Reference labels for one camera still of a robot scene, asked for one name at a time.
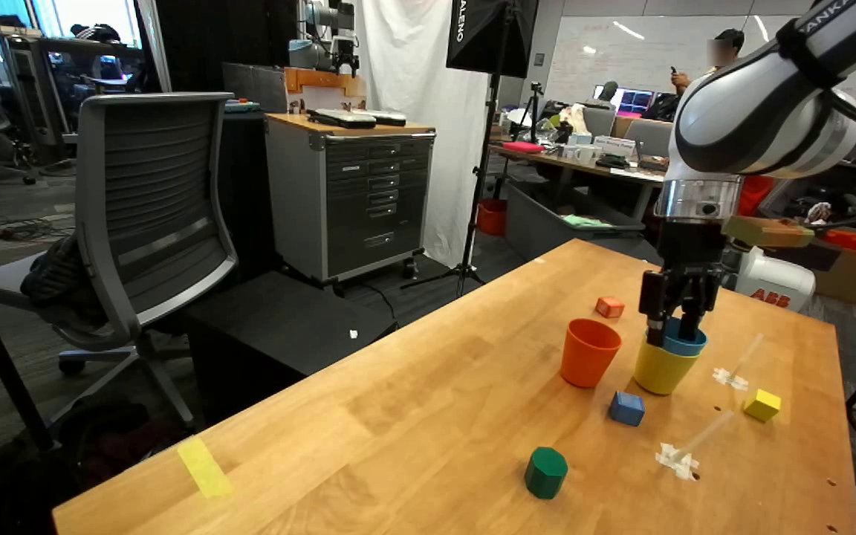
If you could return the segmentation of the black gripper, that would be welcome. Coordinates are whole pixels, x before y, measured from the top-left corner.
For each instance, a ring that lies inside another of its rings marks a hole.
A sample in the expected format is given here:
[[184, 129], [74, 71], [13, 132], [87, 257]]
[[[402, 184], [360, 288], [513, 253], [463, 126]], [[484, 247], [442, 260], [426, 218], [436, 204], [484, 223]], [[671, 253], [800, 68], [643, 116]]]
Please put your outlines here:
[[684, 296], [680, 336], [693, 340], [702, 317], [716, 303], [719, 257], [726, 248], [721, 224], [647, 217], [646, 238], [661, 256], [661, 271], [646, 271], [640, 288], [646, 340], [664, 340], [665, 296]]

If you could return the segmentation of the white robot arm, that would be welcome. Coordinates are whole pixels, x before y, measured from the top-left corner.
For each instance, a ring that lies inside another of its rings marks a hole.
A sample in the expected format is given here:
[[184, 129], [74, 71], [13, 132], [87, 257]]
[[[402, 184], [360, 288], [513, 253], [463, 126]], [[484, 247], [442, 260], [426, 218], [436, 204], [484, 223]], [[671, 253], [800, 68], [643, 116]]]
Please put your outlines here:
[[699, 336], [747, 174], [805, 178], [856, 147], [856, 100], [839, 92], [852, 71], [856, 0], [814, 0], [772, 40], [684, 92], [652, 208], [664, 266], [643, 275], [647, 343]]

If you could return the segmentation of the white ABB robot base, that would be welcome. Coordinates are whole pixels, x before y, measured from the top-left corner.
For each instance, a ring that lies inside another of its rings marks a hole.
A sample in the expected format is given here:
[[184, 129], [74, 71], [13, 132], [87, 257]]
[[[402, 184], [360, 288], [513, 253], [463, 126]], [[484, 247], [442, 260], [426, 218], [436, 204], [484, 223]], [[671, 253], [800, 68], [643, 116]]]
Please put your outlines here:
[[782, 309], [802, 309], [814, 293], [814, 273], [753, 247], [739, 257], [738, 291]]

